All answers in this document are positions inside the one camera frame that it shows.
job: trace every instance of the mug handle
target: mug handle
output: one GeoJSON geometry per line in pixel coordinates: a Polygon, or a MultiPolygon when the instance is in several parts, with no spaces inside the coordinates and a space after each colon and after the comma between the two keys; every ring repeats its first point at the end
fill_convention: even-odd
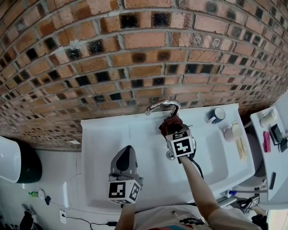
{"type": "Polygon", "coordinates": [[[208,120],[209,123],[211,123],[212,121],[214,121],[216,119],[216,117],[212,117],[210,120],[208,120]]]}

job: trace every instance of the white countertop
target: white countertop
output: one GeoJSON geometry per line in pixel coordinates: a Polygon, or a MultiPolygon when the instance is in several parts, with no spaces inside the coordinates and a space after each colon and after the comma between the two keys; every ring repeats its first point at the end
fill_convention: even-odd
{"type": "MultiPolygon", "coordinates": [[[[255,170],[238,104],[179,110],[179,117],[190,127],[197,142],[194,160],[201,166],[204,180],[217,194],[243,182],[255,170]],[[220,107],[226,118],[219,124],[208,124],[206,115],[220,107]],[[222,130],[238,121],[247,147],[246,160],[240,160],[235,142],[226,142],[222,130]]],[[[144,178],[136,203],[137,211],[157,206],[193,202],[183,166],[166,157],[167,144],[159,126],[169,111],[123,115],[81,121],[82,174],[85,199],[101,213],[118,213],[119,205],[108,201],[108,174],[111,160],[119,150],[132,145],[136,152],[137,173],[144,178]]]]}
{"type": "Polygon", "coordinates": [[[273,141],[270,140],[271,143],[271,152],[270,153],[265,153],[263,149],[263,143],[264,143],[264,138],[263,138],[263,132],[267,131],[269,132],[271,127],[275,124],[278,125],[281,133],[285,134],[285,130],[282,124],[282,120],[279,117],[279,114],[277,112],[277,109],[275,106],[272,106],[268,109],[259,111],[257,113],[251,114],[250,115],[252,124],[254,126],[254,129],[257,134],[257,138],[260,143],[263,159],[264,159],[264,164],[265,164],[265,171],[266,171],[266,178],[267,178],[267,183],[268,183],[268,188],[270,186],[271,182],[271,177],[272,173],[276,173],[276,178],[274,182],[274,187],[272,190],[268,189],[268,201],[272,199],[272,197],[277,193],[277,191],[281,188],[283,183],[286,181],[288,177],[288,150],[285,152],[281,153],[279,151],[279,147],[275,146],[273,144],[273,141]],[[277,119],[274,120],[270,125],[266,127],[262,127],[260,125],[260,120],[263,118],[263,115],[269,112],[270,110],[275,109],[277,113],[277,119]]]}

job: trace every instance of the human arm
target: human arm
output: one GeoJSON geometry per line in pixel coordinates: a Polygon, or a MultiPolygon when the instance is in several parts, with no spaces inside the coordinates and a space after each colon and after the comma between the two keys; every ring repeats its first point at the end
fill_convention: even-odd
{"type": "Polygon", "coordinates": [[[135,204],[124,204],[115,230],[133,230],[135,207],[135,204]]]}
{"type": "Polygon", "coordinates": [[[180,157],[180,160],[186,172],[194,201],[200,214],[207,221],[210,214],[219,209],[220,206],[214,198],[212,191],[202,179],[190,159],[187,156],[182,156],[180,157]]]}

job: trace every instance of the shoe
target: shoe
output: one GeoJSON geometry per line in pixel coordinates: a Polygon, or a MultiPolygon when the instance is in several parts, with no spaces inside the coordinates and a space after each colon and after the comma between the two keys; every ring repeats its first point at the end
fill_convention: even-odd
{"type": "Polygon", "coordinates": [[[26,212],[30,213],[31,216],[35,215],[34,210],[32,208],[29,208],[26,204],[23,203],[21,204],[21,206],[26,212]]]}

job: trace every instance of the green object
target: green object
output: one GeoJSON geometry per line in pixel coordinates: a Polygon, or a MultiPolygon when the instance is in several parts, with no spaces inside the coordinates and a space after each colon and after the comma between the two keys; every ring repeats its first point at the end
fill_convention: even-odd
{"type": "Polygon", "coordinates": [[[28,192],[31,197],[38,197],[38,192],[28,192]]]}

